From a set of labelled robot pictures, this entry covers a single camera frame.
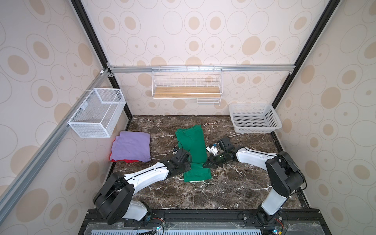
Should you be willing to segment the green t-shirt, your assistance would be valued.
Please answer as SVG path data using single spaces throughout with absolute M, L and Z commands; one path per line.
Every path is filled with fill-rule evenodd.
M 198 182 L 212 179 L 211 170 L 203 168 L 207 161 L 207 150 L 201 125 L 175 132 L 178 146 L 188 151 L 192 157 L 191 170 L 184 173 L 185 182 Z

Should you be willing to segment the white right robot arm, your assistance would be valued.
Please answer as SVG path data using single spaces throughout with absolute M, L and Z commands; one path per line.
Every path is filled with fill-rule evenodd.
M 246 147 L 234 146 L 229 138 L 223 138 L 206 147 L 209 152 L 203 168 L 216 169 L 229 162 L 250 164 L 268 173 L 271 191 L 259 205 L 257 218 L 261 225 L 269 224 L 287 199 L 295 193 L 306 178 L 287 152 L 265 153 Z

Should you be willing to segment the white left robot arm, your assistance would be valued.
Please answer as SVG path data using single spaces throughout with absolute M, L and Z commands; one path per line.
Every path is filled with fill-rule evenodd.
M 171 158 L 143 170 L 111 174 L 93 199 L 97 212 L 109 225 L 121 219 L 143 220 L 148 214 L 148 207 L 134 201 L 133 196 L 156 182 L 190 171 L 191 161 L 190 153 L 181 148 Z

